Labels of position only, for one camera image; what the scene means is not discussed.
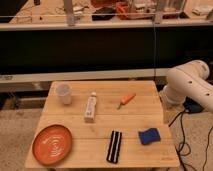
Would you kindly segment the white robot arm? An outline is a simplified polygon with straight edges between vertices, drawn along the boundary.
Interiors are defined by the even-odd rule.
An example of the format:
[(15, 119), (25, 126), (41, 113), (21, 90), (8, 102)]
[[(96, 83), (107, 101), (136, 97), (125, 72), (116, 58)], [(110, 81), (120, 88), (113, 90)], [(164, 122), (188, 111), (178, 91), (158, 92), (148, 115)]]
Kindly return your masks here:
[(169, 69), (167, 84), (160, 92), (164, 105), (167, 108), (178, 106), (189, 97), (213, 113), (213, 85), (206, 81), (209, 74), (210, 69), (202, 60), (193, 60)]

